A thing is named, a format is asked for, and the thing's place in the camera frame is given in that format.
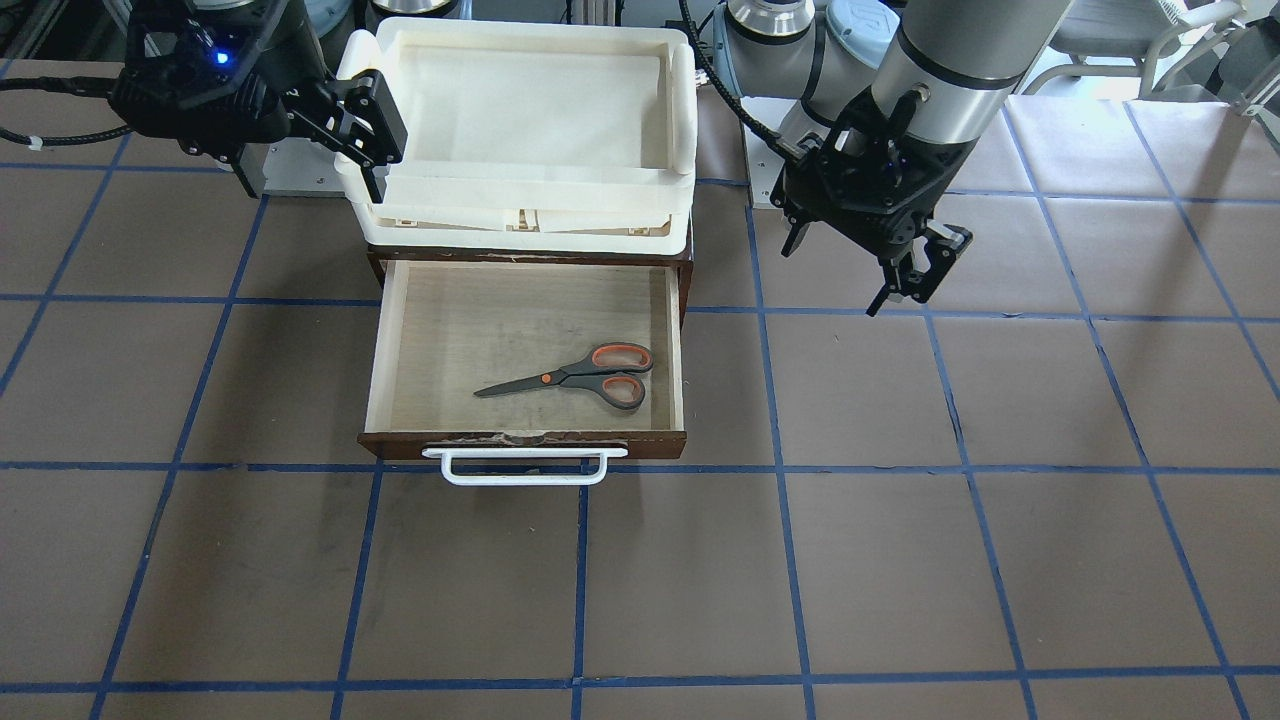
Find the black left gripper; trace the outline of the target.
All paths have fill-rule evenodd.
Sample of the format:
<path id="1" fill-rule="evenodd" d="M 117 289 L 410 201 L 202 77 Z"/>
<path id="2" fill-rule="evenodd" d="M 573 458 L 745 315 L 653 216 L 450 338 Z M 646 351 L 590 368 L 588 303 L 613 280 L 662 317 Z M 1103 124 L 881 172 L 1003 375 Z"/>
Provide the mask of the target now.
<path id="1" fill-rule="evenodd" d="M 788 231 L 782 258 L 822 222 L 878 259 L 884 282 L 868 316 L 890 300 L 928 302 L 974 240 L 963 225 L 928 222 L 951 181 L 951 147 L 908 135 L 925 101 L 925 88 L 909 88 L 883 113 L 864 90 L 820 142 L 785 159 L 771 193 Z"/>

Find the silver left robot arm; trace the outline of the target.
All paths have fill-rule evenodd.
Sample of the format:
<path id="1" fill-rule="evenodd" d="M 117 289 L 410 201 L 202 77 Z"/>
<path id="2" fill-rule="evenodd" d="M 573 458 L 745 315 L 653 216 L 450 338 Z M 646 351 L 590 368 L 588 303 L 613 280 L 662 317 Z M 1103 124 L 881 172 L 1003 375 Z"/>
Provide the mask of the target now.
<path id="1" fill-rule="evenodd" d="M 786 136 L 771 204 L 795 252 L 824 223 L 870 252 L 868 307 L 925 304 L 972 242 L 934 208 L 1065 15 L 1065 1 L 910 1 L 870 83 Z M 407 131 L 384 190 L 335 160 L 364 237 L 392 247 L 669 256 L 695 184 L 695 38 L 676 29 L 392 18 L 351 35 L 342 79 L 388 90 Z"/>

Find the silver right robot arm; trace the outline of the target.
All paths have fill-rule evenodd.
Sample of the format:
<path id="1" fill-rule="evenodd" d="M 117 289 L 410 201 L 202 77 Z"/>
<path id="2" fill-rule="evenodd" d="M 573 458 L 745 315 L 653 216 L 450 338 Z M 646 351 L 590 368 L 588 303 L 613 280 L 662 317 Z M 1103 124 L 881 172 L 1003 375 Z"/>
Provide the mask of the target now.
<path id="1" fill-rule="evenodd" d="M 402 161 L 407 129 L 375 69 L 337 78 L 302 1 L 136 1 L 109 106 L 137 133 L 207 155 L 257 197 L 252 145 L 302 137 L 352 161 L 381 202 L 378 168 Z"/>

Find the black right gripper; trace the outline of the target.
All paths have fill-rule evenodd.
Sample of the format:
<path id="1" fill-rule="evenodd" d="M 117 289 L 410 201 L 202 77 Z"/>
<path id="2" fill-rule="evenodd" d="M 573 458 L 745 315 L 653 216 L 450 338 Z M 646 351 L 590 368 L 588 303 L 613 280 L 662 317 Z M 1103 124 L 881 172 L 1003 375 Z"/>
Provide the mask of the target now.
<path id="1" fill-rule="evenodd" d="M 302 1 L 133 1 L 108 101 L 136 133 L 228 167 L 244 145 L 305 137 L 355 165 L 381 202 L 375 169 L 402 161 L 408 138 L 389 79 L 337 79 L 340 105 L 326 108 L 330 78 Z"/>

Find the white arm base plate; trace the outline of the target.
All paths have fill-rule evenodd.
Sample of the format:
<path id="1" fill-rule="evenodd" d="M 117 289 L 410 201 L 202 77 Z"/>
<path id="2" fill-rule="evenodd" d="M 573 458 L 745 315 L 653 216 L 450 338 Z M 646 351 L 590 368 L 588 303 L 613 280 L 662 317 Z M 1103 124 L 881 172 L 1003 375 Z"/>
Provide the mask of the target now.
<path id="1" fill-rule="evenodd" d="M 335 154 L 306 138 L 244 145 L 230 168 L 251 197 L 344 197 Z"/>
<path id="2" fill-rule="evenodd" d="M 762 124 L 780 131 L 782 120 L 796 105 L 796 99 L 746 96 L 740 100 L 742 109 Z M 771 193 L 783 167 L 783 159 L 769 150 L 764 141 L 742 126 L 744 156 L 748 165 L 748 183 L 751 208 L 776 210 Z"/>

